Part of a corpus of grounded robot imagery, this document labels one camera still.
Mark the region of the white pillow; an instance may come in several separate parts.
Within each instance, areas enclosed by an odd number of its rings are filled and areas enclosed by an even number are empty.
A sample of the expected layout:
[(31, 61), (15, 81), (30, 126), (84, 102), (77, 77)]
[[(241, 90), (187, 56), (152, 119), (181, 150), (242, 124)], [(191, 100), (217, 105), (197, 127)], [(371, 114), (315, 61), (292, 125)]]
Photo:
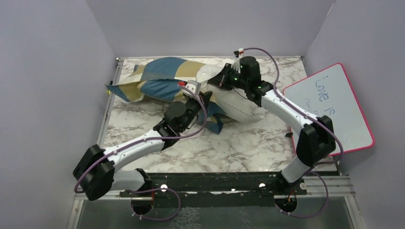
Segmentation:
[(204, 64), (197, 72), (196, 81), (200, 82), (201, 91), (211, 91), (208, 115), (225, 115), (240, 123), (250, 124), (261, 121), (265, 117), (265, 110), (255, 103), (242, 97), (242, 90), (223, 90), (208, 84), (208, 80), (215, 77), (222, 67)]

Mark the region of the blue yellow patchwork pillowcase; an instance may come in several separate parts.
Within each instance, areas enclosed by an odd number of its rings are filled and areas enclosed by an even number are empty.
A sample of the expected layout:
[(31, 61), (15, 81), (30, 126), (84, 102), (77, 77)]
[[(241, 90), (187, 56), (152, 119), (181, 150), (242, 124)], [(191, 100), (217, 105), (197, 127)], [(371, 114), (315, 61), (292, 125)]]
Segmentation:
[(201, 92), (208, 91), (207, 82), (222, 68), (179, 57), (163, 57), (146, 64), (135, 64), (132, 73), (106, 88), (122, 100), (135, 103), (145, 96), (163, 102), (184, 101), (179, 82), (201, 83)]

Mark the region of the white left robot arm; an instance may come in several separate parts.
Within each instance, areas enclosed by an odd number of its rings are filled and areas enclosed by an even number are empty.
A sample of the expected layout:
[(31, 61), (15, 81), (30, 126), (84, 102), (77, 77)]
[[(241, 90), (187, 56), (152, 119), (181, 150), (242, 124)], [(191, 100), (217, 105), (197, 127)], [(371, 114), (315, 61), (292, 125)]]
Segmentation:
[(213, 93), (199, 93), (186, 102), (175, 101), (166, 110), (163, 119), (140, 137), (123, 144), (101, 148), (90, 146), (73, 170), (76, 179), (74, 192), (84, 193), (88, 200), (97, 200), (112, 190), (115, 173), (127, 164), (152, 153), (161, 152), (180, 139), (197, 135), (198, 131), (181, 135), (189, 125), (203, 114), (203, 126), (207, 122), (207, 108)]

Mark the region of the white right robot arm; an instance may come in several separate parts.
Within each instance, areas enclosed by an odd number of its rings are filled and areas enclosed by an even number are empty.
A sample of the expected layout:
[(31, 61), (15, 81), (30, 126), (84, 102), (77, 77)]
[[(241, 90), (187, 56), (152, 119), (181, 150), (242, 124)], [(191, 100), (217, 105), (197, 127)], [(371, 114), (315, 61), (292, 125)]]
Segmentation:
[(275, 114), (298, 134), (295, 158), (277, 175), (275, 183), (279, 193), (292, 191), (299, 179), (336, 149), (332, 120), (297, 107), (273, 84), (262, 80), (255, 57), (245, 56), (233, 64), (227, 63), (208, 84), (224, 90), (243, 90), (249, 101)]

